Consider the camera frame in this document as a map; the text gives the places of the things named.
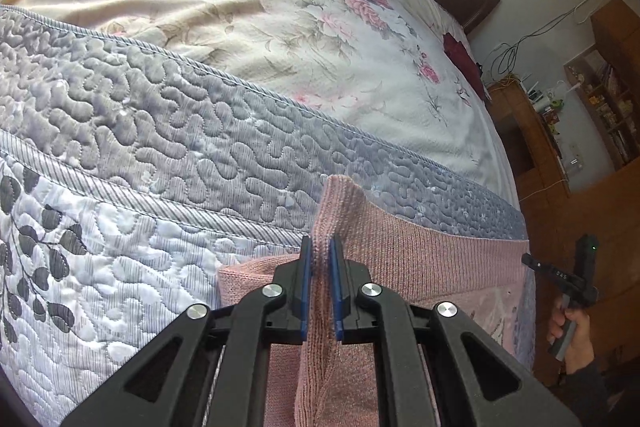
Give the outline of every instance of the white bed sheet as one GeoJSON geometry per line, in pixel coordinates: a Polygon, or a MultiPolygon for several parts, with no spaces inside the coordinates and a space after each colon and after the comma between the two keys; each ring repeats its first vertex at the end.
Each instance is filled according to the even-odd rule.
{"type": "Polygon", "coordinates": [[[433,0],[1,0],[151,42],[400,144],[518,207],[484,104],[446,57],[433,0]]]}

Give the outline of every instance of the bookshelf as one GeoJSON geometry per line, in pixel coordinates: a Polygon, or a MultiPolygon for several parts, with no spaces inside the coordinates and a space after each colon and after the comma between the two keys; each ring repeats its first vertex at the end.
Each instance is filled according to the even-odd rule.
{"type": "Polygon", "coordinates": [[[625,81],[595,46],[564,67],[566,77],[587,109],[616,170],[640,156],[640,105],[625,81]]]}

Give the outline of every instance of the gray handle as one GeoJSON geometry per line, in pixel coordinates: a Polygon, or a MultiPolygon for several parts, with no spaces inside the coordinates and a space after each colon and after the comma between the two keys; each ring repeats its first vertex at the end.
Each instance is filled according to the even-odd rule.
{"type": "Polygon", "coordinates": [[[556,357],[556,360],[559,360],[560,362],[564,360],[566,348],[569,347],[569,344],[571,344],[571,341],[574,339],[576,326],[577,324],[573,321],[565,321],[562,326],[562,337],[551,343],[549,352],[556,357]]]}

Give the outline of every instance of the silver screw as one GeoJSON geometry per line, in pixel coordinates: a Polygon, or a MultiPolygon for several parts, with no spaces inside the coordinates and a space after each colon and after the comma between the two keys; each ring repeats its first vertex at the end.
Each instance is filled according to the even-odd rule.
{"type": "Polygon", "coordinates": [[[277,297],[282,294],[282,286],[279,284],[268,284],[267,286],[263,286],[262,295],[265,297],[277,297]]]}
{"type": "Polygon", "coordinates": [[[189,306],[187,317],[190,319],[201,319],[207,315],[207,307],[203,304],[194,304],[189,306]]]}
{"type": "Polygon", "coordinates": [[[377,297],[382,293],[382,288],[374,282],[368,282],[362,285],[361,291],[367,297],[377,297]]]}
{"type": "Polygon", "coordinates": [[[453,315],[458,313],[458,308],[456,308],[453,302],[441,302],[436,309],[443,317],[453,317],[453,315]]]}

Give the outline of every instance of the person's arm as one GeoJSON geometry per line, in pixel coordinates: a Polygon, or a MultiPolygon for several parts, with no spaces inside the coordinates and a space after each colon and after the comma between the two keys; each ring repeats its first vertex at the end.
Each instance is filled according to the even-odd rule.
{"type": "Polygon", "coordinates": [[[600,427],[607,416],[607,390],[596,367],[590,337],[590,319],[584,310],[560,309],[558,299],[549,318],[546,339],[551,342],[562,337],[562,325],[575,321],[575,334],[564,356],[566,384],[564,403],[578,417],[584,427],[600,427]]]}

